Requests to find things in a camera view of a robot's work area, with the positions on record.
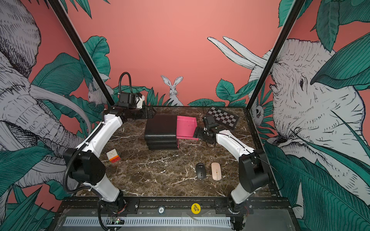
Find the pink drawer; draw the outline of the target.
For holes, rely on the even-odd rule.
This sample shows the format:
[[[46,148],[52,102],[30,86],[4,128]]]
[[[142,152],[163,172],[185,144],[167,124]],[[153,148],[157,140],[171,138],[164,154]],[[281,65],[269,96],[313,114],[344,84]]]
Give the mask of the pink drawer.
[[[194,132],[197,127],[197,119],[189,116],[177,116],[176,138],[177,140],[196,140]]]

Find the black drawer cabinet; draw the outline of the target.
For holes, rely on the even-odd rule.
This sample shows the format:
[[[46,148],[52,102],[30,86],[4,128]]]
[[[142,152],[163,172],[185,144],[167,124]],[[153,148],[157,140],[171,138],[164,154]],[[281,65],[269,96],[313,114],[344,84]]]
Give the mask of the black drawer cabinet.
[[[179,147],[177,115],[157,114],[146,122],[144,140],[149,150],[176,150]]]

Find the pink computer mouse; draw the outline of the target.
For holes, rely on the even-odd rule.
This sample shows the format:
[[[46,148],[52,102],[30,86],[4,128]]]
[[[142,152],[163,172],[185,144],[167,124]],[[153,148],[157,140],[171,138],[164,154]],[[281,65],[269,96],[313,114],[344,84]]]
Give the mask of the pink computer mouse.
[[[213,180],[219,181],[222,178],[221,166],[217,162],[211,164]]]

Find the black computer mouse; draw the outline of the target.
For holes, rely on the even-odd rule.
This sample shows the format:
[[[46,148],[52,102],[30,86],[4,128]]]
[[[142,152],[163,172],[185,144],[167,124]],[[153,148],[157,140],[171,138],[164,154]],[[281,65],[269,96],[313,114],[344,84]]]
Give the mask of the black computer mouse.
[[[203,180],[206,178],[206,167],[203,163],[197,163],[195,169],[198,179]]]

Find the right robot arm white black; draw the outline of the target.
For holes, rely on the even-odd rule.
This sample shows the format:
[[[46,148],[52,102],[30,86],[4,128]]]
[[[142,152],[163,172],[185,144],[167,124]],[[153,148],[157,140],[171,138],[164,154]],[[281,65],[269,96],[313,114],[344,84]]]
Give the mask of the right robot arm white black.
[[[239,184],[231,192],[235,204],[246,201],[252,193],[271,181],[266,153],[244,144],[231,131],[218,124],[212,115],[203,117],[204,127],[197,127],[194,137],[211,145],[223,146],[239,163]]]

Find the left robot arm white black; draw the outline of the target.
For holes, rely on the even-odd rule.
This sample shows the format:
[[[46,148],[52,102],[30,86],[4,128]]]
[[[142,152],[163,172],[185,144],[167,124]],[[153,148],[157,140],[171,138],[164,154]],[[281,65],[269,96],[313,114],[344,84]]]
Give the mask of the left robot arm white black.
[[[141,109],[113,106],[103,111],[103,119],[93,132],[77,147],[68,148],[63,157],[66,171],[62,186],[65,192],[73,194],[91,189],[105,202],[114,203],[120,197],[120,190],[106,176],[106,167],[100,155],[117,129],[128,119],[149,119],[156,115],[151,106]]]

